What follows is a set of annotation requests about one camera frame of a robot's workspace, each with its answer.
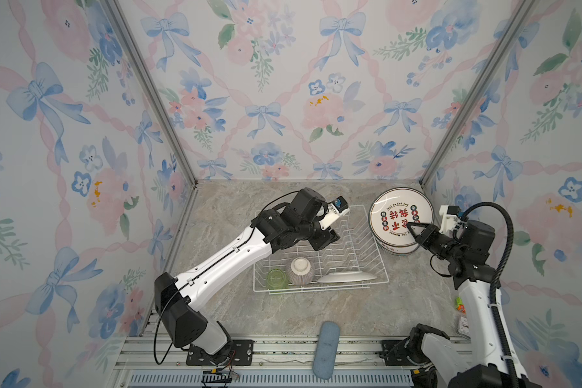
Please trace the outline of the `white plate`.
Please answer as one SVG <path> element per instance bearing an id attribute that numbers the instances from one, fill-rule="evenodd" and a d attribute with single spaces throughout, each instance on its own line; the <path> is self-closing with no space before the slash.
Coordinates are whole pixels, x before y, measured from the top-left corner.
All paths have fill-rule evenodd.
<path id="1" fill-rule="evenodd" d="M 320 277 L 318 283 L 349 283 L 349 282 L 363 282 L 373 281 L 377 278 L 376 275 L 362 271 L 350 271 L 342 273 L 330 273 L 326 276 Z"/>
<path id="2" fill-rule="evenodd" d="M 374 237 L 388 247 L 415 244 L 407 224 L 432 223 L 434 208 L 428 197 L 415 189 L 396 188 L 384 192 L 371 205 L 369 222 Z"/>

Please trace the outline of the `green translucent cup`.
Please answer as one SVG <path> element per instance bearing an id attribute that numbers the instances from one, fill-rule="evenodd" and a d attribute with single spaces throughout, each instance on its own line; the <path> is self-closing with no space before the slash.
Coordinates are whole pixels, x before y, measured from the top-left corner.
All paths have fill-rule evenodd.
<path id="1" fill-rule="evenodd" d="M 280 268 L 270 270 L 266 276 L 266 285 L 270 291 L 278 291 L 289 287 L 286 271 Z"/>

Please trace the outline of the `orange sunburst printed plate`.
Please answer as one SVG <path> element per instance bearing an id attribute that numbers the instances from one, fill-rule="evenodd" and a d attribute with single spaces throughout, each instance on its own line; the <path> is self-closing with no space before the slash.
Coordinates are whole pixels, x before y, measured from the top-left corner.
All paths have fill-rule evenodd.
<path id="1" fill-rule="evenodd" d="M 405 247 L 400 247 L 400 246 L 393 246 L 393 245 L 389 245 L 386 244 L 382 241 L 378 241 L 378 244 L 385 250 L 387 250 L 388 252 L 390 252 L 391 254 L 394 255 L 409 255 L 412 254 L 413 252 L 417 251 L 419 249 L 419 244 L 418 243 L 414 243 Z"/>

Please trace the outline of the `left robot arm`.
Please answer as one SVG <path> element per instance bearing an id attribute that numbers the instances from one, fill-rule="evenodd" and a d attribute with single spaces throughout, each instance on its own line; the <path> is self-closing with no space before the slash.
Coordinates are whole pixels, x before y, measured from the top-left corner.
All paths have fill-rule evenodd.
<path id="1" fill-rule="evenodd" d="M 257 214 L 231 243 L 196 267 L 155 280 L 157 326 L 178 349 L 201 352 L 212 365 L 231 358 L 233 341 L 221 323 L 200 310 L 236 276 L 270 255 L 306 241 L 321 251 L 339 240 L 332 225 L 349 211 L 344 197 L 326 199 L 313 189 L 294 191 L 290 202 L 277 198 Z"/>

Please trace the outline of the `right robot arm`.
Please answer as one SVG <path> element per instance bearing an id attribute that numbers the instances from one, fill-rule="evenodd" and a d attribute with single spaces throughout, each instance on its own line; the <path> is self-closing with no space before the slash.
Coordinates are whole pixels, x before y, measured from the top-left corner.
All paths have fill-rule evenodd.
<path id="1" fill-rule="evenodd" d="M 448 277 L 462 299 L 472 345 L 467 362 L 435 331 L 423 334 L 420 352 L 433 363 L 445 387 L 535 387 L 509 339 L 502 316 L 498 271 L 486 264 L 495 238 L 493 227 L 479 221 L 458 221 L 441 230 L 410 222 L 407 229 L 425 250 L 448 262 Z"/>

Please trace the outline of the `ribbed ceramic bowl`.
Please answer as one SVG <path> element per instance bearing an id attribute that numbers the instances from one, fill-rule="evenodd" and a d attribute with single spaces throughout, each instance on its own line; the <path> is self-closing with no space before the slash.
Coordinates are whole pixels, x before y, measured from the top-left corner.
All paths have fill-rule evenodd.
<path id="1" fill-rule="evenodd" d="M 297 257 L 287 265 L 286 275 L 292 285 L 307 286 L 315 278 L 315 268 L 306 257 Z"/>

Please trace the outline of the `orange green small toy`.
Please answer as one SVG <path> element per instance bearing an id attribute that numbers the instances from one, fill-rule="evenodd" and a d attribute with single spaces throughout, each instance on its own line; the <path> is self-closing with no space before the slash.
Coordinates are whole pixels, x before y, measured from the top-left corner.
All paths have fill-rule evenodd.
<path id="1" fill-rule="evenodd" d="M 460 297 L 457 297 L 455 299 L 455 305 L 456 305 L 457 311 L 459 311 L 462 314 L 465 314 L 466 313 L 465 306 L 464 306 L 463 301 L 462 301 L 462 299 Z"/>

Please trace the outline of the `small white clock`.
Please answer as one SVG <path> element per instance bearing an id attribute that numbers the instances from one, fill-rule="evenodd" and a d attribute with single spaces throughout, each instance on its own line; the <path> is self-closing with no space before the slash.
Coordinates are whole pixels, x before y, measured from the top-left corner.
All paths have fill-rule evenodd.
<path id="1" fill-rule="evenodd" d="M 458 319 L 457 332 L 461 336 L 470 338 L 470 328 L 468 326 L 468 320 L 465 316 L 460 316 Z"/>

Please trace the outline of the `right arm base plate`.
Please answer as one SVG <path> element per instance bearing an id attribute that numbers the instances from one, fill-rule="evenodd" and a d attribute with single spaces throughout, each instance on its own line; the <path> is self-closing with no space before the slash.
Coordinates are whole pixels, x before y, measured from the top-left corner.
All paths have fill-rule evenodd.
<path id="1" fill-rule="evenodd" d="M 386 366 L 416 365 L 408 349 L 409 339 L 385 339 L 381 341 L 382 350 L 379 354 Z"/>

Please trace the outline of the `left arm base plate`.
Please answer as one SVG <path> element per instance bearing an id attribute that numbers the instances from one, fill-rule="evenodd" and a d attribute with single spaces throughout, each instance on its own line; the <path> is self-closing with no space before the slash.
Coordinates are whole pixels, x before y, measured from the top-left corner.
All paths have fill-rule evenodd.
<path id="1" fill-rule="evenodd" d="M 252 364 L 254 344 L 255 341 L 252 339 L 235 339 L 213 355 L 191 344 L 188 348 L 186 365 L 219 368 L 225 366 L 250 366 Z"/>

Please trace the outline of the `aluminium front rail frame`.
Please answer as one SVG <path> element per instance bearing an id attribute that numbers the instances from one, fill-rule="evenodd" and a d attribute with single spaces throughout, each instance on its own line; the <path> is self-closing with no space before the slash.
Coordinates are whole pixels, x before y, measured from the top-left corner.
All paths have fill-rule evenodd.
<path id="1" fill-rule="evenodd" d="M 257 336 L 227 367 L 194 365 L 168 335 L 129 337 L 107 387 L 417 387 L 434 375 L 428 364 L 396 365 L 382 355 L 384 336 L 342 336 L 331 378 L 314 372 L 317 336 Z"/>

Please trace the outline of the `aluminium corner post left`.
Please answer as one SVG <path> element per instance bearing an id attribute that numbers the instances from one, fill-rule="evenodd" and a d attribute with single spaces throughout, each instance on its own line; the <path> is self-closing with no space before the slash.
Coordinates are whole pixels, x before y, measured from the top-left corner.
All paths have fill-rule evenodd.
<path id="1" fill-rule="evenodd" d="M 109 0 L 102 0 L 100 3 L 103 10 L 108 15 L 110 24 L 113 26 L 119 42 L 124 47 L 127 58 L 132 63 L 137 80 L 141 85 L 145 97 L 149 101 L 156 118 L 161 124 L 163 133 L 167 136 L 167 139 L 171 144 L 171 149 L 178 159 L 182 172 L 188 179 L 189 186 L 192 189 L 196 189 L 197 179 L 195 178 L 192 168 L 189 166 L 179 136 L 171 124 L 170 117 L 163 107 L 162 99 L 155 87 L 155 82 L 151 77 L 150 71 L 146 67 L 145 58 L 142 55 L 140 48 L 138 48 L 138 44 L 134 39 L 134 34 L 124 17 L 121 5 L 118 1 Z"/>

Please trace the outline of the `aluminium corner post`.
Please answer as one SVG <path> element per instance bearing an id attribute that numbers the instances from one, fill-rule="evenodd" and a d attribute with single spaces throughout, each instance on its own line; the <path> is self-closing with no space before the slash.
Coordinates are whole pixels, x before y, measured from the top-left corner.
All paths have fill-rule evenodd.
<path id="1" fill-rule="evenodd" d="M 138 44 L 134 39 L 134 34 L 124 17 L 121 5 L 118 1 L 109 0 L 102 0 L 100 3 L 103 10 L 108 15 L 110 24 L 113 26 L 119 42 L 124 47 L 127 58 L 132 63 L 137 80 L 141 85 L 145 97 L 149 101 L 156 118 L 161 124 L 163 133 L 167 136 L 167 139 L 171 144 L 171 149 L 178 159 L 182 172 L 188 179 L 189 186 L 192 189 L 196 189 L 197 179 L 195 178 L 192 168 L 189 166 L 179 136 L 171 124 L 170 117 L 163 107 L 162 99 L 155 87 L 155 82 L 151 77 L 150 71 L 146 67 L 145 58 L 142 55 L 140 48 L 138 48 Z"/>
<path id="2" fill-rule="evenodd" d="M 522 32 L 530 18 L 531 12 L 537 5 L 538 1 L 534 0 L 516 2 L 511 17 L 508 19 L 504 28 L 503 35 L 492 47 L 492 50 L 487 57 L 486 64 L 478 73 L 475 82 L 471 85 L 467 98 L 462 104 L 461 111 L 457 113 L 451 121 L 451 125 L 446 130 L 443 139 L 436 148 L 436 153 L 430 159 L 428 167 L 425 169 L 423 176 L 419 179 L 422 189 L 427 189 L 431 185 L 433 178 L 437 176 L 437 170 L 440 167 L 441 161 L 444 159 L 459 132 L 466 124 L 476 104 L 483 97 L 484 92 L 493 81 L 498 68 L 507 58 L 509 50 L 513 47 L 514 42 L 517 40 L 517 36 Z"/>

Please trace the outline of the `aluminium corner post right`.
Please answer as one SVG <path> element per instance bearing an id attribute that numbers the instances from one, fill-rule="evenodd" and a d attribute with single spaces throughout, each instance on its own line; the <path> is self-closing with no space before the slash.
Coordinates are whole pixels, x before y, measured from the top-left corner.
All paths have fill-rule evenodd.
<path id="1" fill-rule="evenodd" d="M 516 2 L 511 17 L 508 19 L 504 28 L 503 35 L 492 47 L 492 50 L 487 57 L 486 64 L 478 73 L 475 82 L 471 85 L 467 98 L 462 104 L 461 111 L 457 113 L 451 121 L 451 125 L 446 130 L 443 139 L 436 148 L 436 153 L 430 159 L 428 167 L 425 169 L 423 176 L 419 179 L 422 189 L 427 189 L 431 185 L 433 178 L 437 176 L 437 170 L 440 167 L 441 161 L 444 159 L 459 132 L 466 124 L 476 104 L 483 97 L 484 92 L 493 81 L 498 68 L 507 58 L 509 50 L 513 47 L 514 42 L 517 40 L 517 36 L 522 32 L 530 18 L 531 12 L 537 5 L 538 1 L 534 0 Z"/>

